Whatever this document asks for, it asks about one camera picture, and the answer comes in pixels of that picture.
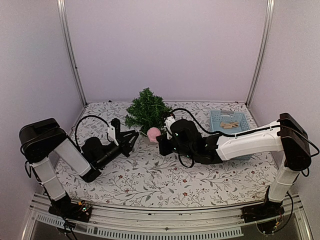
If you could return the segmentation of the pink pompom ornament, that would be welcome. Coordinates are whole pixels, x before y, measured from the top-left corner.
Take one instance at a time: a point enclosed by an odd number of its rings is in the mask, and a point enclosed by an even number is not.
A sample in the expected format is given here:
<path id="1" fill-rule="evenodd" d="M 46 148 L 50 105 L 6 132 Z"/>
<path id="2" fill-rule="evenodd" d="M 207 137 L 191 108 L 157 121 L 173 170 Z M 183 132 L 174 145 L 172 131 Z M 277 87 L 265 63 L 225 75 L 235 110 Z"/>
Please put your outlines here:
<path id="1" fill-rule="evenodd" d="M 148 139 L 151 143 L 158 143 L 157 141 L 157 137 L 161 136 L 161 131 L 156 128 L 156 127 L 151 127 L 148 131 L 147 131 L 147 136 Z"/>

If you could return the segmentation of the small green christmas tree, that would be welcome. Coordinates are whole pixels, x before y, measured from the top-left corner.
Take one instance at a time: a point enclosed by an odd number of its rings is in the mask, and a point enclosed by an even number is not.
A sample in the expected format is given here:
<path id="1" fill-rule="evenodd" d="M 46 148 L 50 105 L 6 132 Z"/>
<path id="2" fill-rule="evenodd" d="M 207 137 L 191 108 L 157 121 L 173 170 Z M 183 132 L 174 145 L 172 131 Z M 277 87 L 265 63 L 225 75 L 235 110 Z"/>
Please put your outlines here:
<path id="1" fill-rule="evenodd" d="M 139 97 L 134 98 L 126 109 L 124 123 L 128 128 L 140 128 L 145 135 L 151 128 L 157 128 L 163 134 L 164 119 L 172 110 L 171 106 L 164 103 L 161 96 L 154 95 L 147 87 L 139 92 Z"/>

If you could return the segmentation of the beige ribbon bow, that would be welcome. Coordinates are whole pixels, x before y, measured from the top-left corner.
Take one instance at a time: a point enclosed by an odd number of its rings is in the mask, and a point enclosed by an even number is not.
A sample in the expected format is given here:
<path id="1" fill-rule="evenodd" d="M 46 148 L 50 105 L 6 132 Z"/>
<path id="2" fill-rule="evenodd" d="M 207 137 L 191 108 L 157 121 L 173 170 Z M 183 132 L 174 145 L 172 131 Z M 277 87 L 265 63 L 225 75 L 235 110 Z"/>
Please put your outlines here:
<path id="1" fill-rule="evenodd" d="M 238 128 L 240 124 L 238 122 L 221 122 L 219 127 L 222 129 Z"/>

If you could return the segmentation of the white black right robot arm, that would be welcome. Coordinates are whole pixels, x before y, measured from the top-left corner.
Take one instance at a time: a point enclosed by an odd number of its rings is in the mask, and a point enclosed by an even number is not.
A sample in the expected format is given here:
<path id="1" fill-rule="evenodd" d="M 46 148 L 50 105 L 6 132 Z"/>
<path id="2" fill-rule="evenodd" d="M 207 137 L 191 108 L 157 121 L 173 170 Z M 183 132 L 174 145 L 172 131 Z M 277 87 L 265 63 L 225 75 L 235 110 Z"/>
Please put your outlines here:
<path id="1" fill-rule="evenodd" d="M 192 164 L 220 164 L 246 155 L 283 152 L 281 167 L 267 189 L 265 202 L 258 208 L 262 218 L 269 218 L 278 210 L 278 204 L 300 172 L 312 162 L 308 135 L 288 113 L 262 127 L 233 134 L 214 131 L 206 137 L 198 131 L 200 124 L 196 120 L 176 120 L 170 115 L 165 126 L 167 133 L 156 137 L 159 153 L 162 156 L 176 153 L 190 159 Z"/>

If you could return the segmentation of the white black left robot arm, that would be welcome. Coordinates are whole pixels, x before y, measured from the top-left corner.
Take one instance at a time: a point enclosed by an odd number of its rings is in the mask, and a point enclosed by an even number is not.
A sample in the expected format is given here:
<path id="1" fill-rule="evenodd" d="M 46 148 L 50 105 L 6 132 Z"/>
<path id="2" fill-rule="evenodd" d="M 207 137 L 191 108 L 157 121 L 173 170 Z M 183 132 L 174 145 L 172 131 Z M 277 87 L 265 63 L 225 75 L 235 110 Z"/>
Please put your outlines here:
<path id="1" fill-rule="evenodd" d="M 54 118 L 28 124 L 19 131 L 21 153 L 63 217 L 74 213 L 74 205 L 66 200 L 68 194 L 49 160 L 50 154 L 58 155 L 83 181 L 91 183 L 115 158 L 130 156 L 139 133 L 121 131 L 119 119 L 114 118 L 107 124 L 107 136 L 108 145 L 103 145 L 98 137 L 90 137 L 79 146 L 78 141 L 72 140 Z"/>

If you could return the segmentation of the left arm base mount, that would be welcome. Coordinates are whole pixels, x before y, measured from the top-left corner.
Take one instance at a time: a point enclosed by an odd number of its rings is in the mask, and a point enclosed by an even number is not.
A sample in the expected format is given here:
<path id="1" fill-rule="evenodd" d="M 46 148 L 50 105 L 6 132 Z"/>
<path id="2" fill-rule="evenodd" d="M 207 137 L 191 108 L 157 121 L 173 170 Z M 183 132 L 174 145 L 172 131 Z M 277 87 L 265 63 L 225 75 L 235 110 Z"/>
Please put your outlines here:
<path id="1" fill-rule="evenodd" d="M 53 200 L 49 197 L 49 200 L 48 212 L 52 215 L 85 223 L 88 223 L 91 218 L 92 205 L 84 200 L 74 203 L 68 195 L 59 200 Z"/>

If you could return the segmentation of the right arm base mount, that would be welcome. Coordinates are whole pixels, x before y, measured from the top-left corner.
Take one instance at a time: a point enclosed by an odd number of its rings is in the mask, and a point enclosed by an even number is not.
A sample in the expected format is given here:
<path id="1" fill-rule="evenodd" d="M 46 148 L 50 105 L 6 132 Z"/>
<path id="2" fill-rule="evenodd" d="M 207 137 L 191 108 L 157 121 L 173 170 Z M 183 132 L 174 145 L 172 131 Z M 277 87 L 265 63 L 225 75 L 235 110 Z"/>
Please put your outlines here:
<path id="1" fill-rule="evenodd" d="M 241 208 L 241 218 L 245 223 L 273 218 L 285 213 L 283 202 L 273 202 L 268 198 L 263 203 Z"/>

